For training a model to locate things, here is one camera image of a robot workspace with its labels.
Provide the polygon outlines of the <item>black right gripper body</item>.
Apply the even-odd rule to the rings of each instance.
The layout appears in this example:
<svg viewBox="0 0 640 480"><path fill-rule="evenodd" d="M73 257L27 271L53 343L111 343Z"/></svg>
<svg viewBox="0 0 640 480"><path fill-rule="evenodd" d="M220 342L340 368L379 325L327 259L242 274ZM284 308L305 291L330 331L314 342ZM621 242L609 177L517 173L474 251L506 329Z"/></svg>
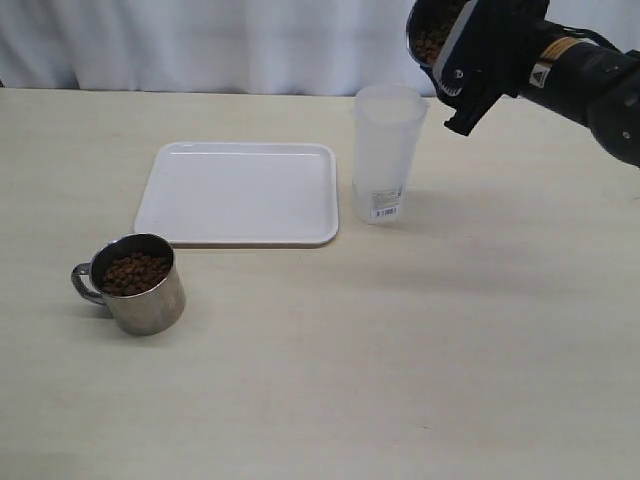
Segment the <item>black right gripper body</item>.
<svg viewBox="0 0 640 480"><path fill-rule="evenodd" d="M545 18L547 1L466 1L434 66L438 98L454 109L445 122L467 136L504 94L518 93L518 50Z"/></svg>

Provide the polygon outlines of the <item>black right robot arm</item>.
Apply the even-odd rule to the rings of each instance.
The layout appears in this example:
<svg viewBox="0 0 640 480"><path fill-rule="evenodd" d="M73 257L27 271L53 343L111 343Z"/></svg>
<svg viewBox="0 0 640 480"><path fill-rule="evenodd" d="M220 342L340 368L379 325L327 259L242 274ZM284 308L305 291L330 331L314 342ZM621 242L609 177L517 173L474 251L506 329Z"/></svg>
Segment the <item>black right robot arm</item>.
<svg viewBox="0 0 640 480"><path fill-rule="evenodd" d="M623 163L639 164L639 54L592 31L546 20L545 1L468 1L431 77L467 136L503 96L522 97L587 128Z"/></svg>

